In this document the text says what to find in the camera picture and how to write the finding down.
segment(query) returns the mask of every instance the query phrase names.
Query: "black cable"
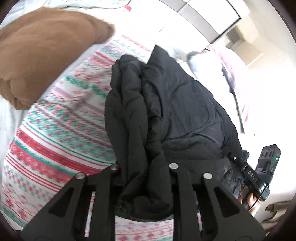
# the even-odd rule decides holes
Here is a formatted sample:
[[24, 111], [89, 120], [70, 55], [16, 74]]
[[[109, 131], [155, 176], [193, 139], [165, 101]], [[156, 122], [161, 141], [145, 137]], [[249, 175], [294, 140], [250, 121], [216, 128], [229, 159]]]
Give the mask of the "black cable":
[[262, 197], [263, 193], [264, 193], [265, 190], [267, 189], [267, 186], [269, 187], [269, 184], [266, 184], [265, 188], [264, 188], [263, 191], [261, 192], [261, 195], [260, 195], [259, 198], [257, 198], [257, 200], [254, 202], [254, 204], [252, 205], [252, 207], [250, 208], [250, 210], [255, 206], [255, 204], [258, 202], [258, 200]]

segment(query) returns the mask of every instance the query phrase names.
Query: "pillow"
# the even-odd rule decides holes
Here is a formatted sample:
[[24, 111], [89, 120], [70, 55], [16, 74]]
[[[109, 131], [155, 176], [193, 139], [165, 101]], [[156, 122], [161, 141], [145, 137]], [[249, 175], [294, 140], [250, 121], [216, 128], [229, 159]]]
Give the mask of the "pillow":
[[224, 108], [238, 133], [242, 131], [237, 106], [230, 93], [228, 80], [223, 75], [221, 59], [212, 51], [190, 52], [188, 64], [196, 79], [206, 87], [215, 100]]
[[0, 95], [27, 110], [88, 47], [113, 26], [80, 12], [39, 8], [0, 30]]
[[243, 124], [248, 121], [250, 111], [250, 87], [249, 87], [249, 70], [241, 58], [233, 52], [231, 49], [226, 47], [220, 47], [217, 45], [209, 45], [207, 49], [215, 52], [222, 62], [225, 64], [230, 74], [234, 79], [234, 92], [237, 97], [237, 103], [242, 116]]

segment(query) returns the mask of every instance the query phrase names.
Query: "black mount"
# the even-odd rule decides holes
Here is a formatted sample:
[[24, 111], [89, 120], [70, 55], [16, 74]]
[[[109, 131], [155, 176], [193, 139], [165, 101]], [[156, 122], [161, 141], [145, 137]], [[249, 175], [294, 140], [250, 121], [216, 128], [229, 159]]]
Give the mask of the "black mount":
[[[265, 232], [210, 173], [169, 165], [174, 194], [174, 241], [261, 241]], [[74, 176], [21, 231], [24, 241], [115, 241], [115, 205], [123, 185], [118, 165]], [[92, 192], [89, 237], [84, 237]], [[202, 231], [197, 211], [200, 211]]]

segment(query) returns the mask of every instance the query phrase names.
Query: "patterned bedsheet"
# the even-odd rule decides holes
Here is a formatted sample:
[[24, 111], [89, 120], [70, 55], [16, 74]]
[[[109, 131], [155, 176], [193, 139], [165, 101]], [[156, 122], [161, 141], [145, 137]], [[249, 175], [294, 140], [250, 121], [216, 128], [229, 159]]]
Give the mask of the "patterned bedsheet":
[[[30, 108], [10, 143], [2, 174], [1, 210], [20, 226], [77, 172], [90, 175], [115, 163], [104, 128], [104, 103], [111, 66], [125, 53], [147, 62], [151, 51], [126, 36], [114, 38]], [[172, 220], [115, 221], [116, 240], [172, 240]]]

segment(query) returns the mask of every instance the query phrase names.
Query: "black device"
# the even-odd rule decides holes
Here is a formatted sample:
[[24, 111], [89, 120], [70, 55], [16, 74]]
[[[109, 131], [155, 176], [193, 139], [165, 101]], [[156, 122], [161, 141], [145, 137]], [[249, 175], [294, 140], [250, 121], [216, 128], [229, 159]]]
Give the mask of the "black device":
[[[266, 199], [269, 192], [262, 193], [272, 179], [280, 150], [272, 145], [263, 151], [268, 154], [264, 152], [260, 156], [254, 171], [229, 149], [223, 149], [240, 167], [250, 190]], [[261, 225], [211, 173], [189, 172], [182, 162], [170, 163], [169, 168], [174, 196], [174, 241], [261, 241], [265, 238]], [[20, 240], [115, 241], [115, 206], [122, 189], [120, 168], [116, 164], [90, 176], [77, 173], [20, 232]], [[94, 191], [97, 195], [86, 238], [86, 219]], [[202, 231], [197, 212], [201, 215]]]
[[269, 185], [281, 156], [281, 150], [277, 145], [263, 147], [255, 170], [247, 162], [236, 157], [228, 147], [224, 147], [222, 152], [237, 165], [244, 175], [244, 183], [247, 188], [242, 194], [243, 206], [247, 210], [250, 209], [247, 204], [249, 193], [253, 193], [257, 200], [265, 201], [270, 194]]

